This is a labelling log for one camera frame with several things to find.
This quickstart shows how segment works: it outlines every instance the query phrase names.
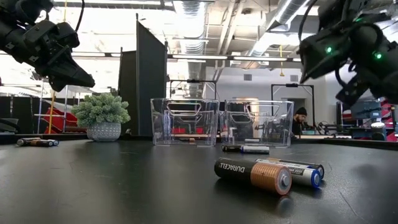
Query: transparent container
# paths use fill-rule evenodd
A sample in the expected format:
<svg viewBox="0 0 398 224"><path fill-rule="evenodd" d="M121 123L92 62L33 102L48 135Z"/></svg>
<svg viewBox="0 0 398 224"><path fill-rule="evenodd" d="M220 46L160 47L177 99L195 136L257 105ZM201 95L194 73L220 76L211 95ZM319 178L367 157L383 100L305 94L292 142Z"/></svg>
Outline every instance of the transparent container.
<svg viewBox="0 0 398 224"><path fill-rule="evenodd" d="M290 101L227 101L221 139L234 145L289 147L293 109Z"/></svg>
<svg viewBox="0 0 398 224"><path fill-rule="evenodd" d="M156 98L150 105L155 145L216 144L218 100Z"/></svg>

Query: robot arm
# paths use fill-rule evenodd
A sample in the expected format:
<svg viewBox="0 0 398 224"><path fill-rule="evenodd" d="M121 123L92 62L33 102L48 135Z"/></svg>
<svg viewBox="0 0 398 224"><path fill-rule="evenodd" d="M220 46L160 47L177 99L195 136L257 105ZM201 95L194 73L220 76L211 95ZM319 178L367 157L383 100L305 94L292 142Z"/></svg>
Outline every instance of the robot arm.
<svg viewBox="0 0 398 224"><path fill-rule="evenodd" d="M398 103L398 44L389 42L374 24L385 14L361 13L371 3L370 0L331 0L319 7L319 32L301 41L299 46L303 63L301 83L335 72L343 87L336 98L350 106L367 89L376 98L384 96L390 103ZM356 75L345 83L339 70L347 63L349 72Z"/></svg>
<svg viewBox="0 0 398 224"><path fill-rule="evenodd" d="M93 77L72 59L72 48L80 43L70 25L35 23L41 11L52 8L51 0L0 0L0 50L48 77L55 91L66 85L94 87Z"/></svg>

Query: person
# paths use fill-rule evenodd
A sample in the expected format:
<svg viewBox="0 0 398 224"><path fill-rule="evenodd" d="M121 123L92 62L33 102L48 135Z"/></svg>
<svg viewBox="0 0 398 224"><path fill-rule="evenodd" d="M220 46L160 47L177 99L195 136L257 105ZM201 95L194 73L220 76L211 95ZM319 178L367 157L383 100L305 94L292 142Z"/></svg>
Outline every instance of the person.
<svg viewBox="0 0 398 224"><path fill-rule="evenodd" d="M307 110L304 107L299 108L293 116L292 132L295 135L301 134L302 123L307 117Z"/></svg>

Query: table surface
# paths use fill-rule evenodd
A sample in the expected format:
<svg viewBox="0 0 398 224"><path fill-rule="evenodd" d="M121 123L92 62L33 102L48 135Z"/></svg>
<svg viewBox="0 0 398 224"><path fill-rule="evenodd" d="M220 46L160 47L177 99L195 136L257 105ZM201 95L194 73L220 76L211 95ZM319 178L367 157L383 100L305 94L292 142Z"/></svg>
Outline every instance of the table surface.
<svg viewBox="0 0 398 224"><path fill-rule="evenodd" d="M221 180L217 158L267 156L220 146L0 146L0 223L398 223L398 152L298 144L271 156L322 163L322 188L277 197Z"/></svg>

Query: white pot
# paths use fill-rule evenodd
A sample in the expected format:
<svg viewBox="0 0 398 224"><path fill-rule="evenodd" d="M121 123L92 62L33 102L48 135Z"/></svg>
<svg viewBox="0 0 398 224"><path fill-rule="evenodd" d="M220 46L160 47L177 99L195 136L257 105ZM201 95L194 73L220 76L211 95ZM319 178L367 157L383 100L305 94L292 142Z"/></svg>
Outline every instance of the white pot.
<svg viewBox="0 0 398 224"><path fill-rule="evenodd" d="M96 123L87 128L87 137L94 141L115 141L121 134L120 123Z"/></svg>

